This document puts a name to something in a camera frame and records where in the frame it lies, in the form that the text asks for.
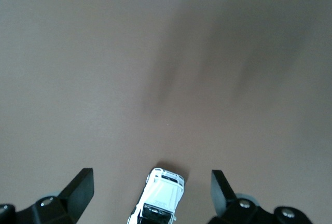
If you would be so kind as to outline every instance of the table surface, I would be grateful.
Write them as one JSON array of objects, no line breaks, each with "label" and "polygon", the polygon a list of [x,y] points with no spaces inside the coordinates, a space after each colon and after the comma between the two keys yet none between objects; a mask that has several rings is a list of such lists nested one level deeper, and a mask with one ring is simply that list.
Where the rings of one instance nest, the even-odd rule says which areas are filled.
[{"label": "table surface", "polygon": [[177,223],[214,216],[211,170],[267,211],[331,220],[332,0],[0,0],[0,202],[94,169],[79,220],[126,223],[155,166]]}]

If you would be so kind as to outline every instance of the white toy car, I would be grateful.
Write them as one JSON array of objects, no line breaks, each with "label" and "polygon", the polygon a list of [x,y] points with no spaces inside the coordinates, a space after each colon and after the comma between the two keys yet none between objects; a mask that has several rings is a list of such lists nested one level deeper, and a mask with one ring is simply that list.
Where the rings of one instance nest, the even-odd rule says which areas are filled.
[{"label": "white toy car", "polygon": [[172,224],[184,185],[180,175],[161,168],[153,169],[127,224]]}]

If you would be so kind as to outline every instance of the car windshield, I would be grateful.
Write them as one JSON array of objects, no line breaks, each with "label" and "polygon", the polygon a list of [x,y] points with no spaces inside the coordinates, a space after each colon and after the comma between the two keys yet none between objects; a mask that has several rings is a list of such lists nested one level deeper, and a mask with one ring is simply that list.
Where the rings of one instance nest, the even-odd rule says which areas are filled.
[{"label": "car windshield", "polygon": [[143,217],[153,220],[159,224],[168,224],[172,217],[171,212],[161,210],[148,204],[144,204],[142,215]]}]

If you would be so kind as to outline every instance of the screw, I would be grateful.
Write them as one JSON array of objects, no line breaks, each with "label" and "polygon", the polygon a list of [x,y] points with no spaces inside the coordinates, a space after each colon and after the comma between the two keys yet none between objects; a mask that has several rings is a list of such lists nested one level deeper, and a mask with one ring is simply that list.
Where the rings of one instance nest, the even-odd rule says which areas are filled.
[{"label": "screw", "polygon": [[6,211],[7,208],[8,208],[7,205],[5,205],[2,208],[0,208],[0,214],[2,214],[4,211]]},{"label": "screw", "polygon": [[52,201],[53,201],[53,197],[50,197],[50,198],[43,200],[40,205],[42,207],[44,207],[44,206],[47,206],[48,204],[50,204]]},{"label": "screw", "polygon": [[240,200],[240,206],[243,208],[250,208],[250,202],[247,200]]},{"label": "screw", "polygon": [[294,218],[295,217],[295,214],[293,213],[293,211],[291,211],[289,208],[283,208],[281,210],[281,213],[288,217],[288,218]]}]

